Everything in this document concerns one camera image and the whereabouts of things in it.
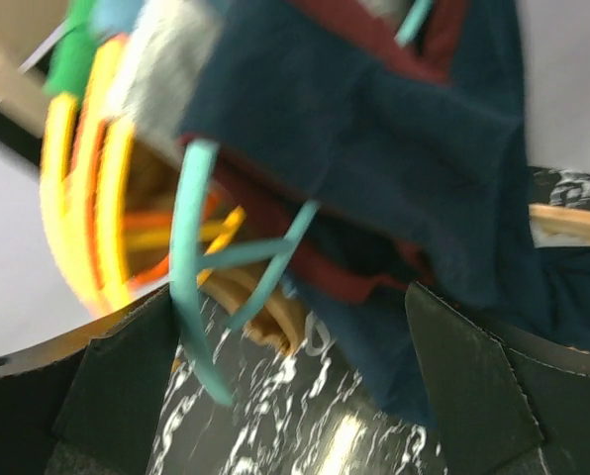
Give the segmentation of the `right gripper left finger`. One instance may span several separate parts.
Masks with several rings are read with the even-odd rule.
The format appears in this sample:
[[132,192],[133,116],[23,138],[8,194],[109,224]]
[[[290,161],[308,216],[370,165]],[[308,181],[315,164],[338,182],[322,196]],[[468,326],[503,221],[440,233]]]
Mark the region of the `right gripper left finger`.
[[0,474],[144,474],[178,342],[167,287],[0,356]]

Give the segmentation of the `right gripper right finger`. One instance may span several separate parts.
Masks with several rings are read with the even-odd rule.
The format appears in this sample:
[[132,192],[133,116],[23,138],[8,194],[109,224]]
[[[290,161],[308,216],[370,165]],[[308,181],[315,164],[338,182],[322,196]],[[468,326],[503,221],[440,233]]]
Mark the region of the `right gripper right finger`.
[[590,474],[590,355],[419,284],[406,312],[451,474]]

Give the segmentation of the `navy garment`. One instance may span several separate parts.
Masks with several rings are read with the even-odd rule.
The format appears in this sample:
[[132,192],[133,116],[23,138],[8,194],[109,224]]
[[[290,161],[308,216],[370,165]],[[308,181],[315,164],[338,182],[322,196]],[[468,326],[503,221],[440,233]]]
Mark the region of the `navy garment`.
[[357,1],[229,1],[182,131],[263,237],[320,204],[288,276],[377,406],[428,426],[410,283],[590,351],[590,247],[534,244],[515,3],[394,36]]

